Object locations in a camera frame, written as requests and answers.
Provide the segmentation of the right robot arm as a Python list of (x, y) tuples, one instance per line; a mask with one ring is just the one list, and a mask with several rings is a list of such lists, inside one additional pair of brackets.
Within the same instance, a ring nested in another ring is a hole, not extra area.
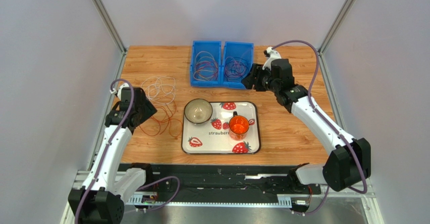
[(242, 79), (246, 89), (274, 93), (277, 102), (303, 122), (320, 141), (329, 157), (325, 164), (304, 163), (289, 171), (296, 186), (327, 185), (340, 192), (363, 183), (371, 175), (371, 146), (365, 139), (357, 139), (338, 126), (319, 107), (308, 89), (296, 84), (288, 59), (275, 59), (271, 67), (253, 64)]

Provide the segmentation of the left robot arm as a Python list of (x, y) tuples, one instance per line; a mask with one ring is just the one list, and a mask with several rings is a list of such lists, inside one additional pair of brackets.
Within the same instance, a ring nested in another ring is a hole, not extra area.
[(141, 167), (126, 170), (119, 180), (116, 176), (134, 130), (157, 110), (140, 87), (123, 84), (114, 94), (119, 101), (106, 115), (99, 153), (81, 187), (68, 196), (75, 223), (120, 223), (126, 201), (146, 181)]

